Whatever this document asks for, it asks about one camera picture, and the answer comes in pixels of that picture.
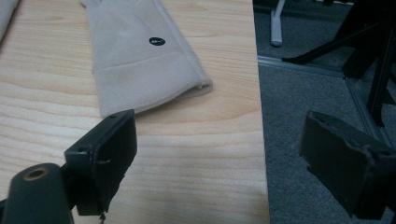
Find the wood grain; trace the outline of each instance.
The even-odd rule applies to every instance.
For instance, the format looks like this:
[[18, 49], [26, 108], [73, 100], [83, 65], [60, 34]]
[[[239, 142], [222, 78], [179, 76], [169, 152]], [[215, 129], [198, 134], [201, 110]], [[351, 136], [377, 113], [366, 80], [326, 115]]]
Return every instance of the wood grain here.
[[[163, 4], [214, 90], [137, 116], [138, 154], [106, 221], [269, 223], [251, 1]], [[0, 198], [22, 169], [62, 165], [98, 122], [84, 7], [20, 0], [0, 44]]]

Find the beige glove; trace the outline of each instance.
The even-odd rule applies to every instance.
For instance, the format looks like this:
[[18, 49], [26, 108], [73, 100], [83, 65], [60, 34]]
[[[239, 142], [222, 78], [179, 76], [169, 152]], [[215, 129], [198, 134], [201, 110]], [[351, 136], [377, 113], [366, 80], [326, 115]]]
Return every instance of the beige glove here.
[[81, 2], [91, 29], [102, 117], [211, 90], [212, 81], [160, 0]]
[[6, 32], [12, 12], [17, 7], [19, 0], [0, 0], [0, 41]]

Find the black stand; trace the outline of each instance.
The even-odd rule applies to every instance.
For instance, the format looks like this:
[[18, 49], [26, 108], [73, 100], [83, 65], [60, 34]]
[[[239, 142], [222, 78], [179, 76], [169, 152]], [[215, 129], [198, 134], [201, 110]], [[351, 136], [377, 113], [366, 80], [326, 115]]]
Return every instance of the black stand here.
[[396, 4], [392, 0], [358, 0], [350, 10], [334, 40], [283, 62], [308, 63], [343, 46], [355, 48], [343, 66], [346, 77], [360, 78], [378, 58], [367, 109], [376, 125], [384, 126], [382, 104], [387, 92], [391, 66], [395, 60]]

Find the clamp jaw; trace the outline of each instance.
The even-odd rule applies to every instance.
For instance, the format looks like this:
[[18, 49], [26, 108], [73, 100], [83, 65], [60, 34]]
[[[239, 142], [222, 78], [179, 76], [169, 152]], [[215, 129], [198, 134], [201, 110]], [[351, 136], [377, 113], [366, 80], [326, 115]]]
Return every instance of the clamp jaw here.
[[74, 223], [74, 206], [103, 218], [136, 149], [134, 111], [105, 118], [66, 150], [64, 166], [38, 164], [12, 178], [0, 224]]

